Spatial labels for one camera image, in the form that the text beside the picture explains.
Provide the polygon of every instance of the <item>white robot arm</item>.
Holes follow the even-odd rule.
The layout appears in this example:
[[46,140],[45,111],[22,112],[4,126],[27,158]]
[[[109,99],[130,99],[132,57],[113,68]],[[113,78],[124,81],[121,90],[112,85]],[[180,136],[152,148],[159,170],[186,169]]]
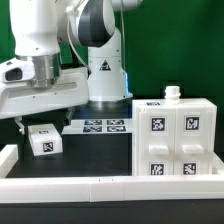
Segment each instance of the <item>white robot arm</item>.
[[10,0],[16,57],[0,65],[0,119],[85,104],[87,69],[62,71],[60,42],[102,46],[114,32],[110,0]]

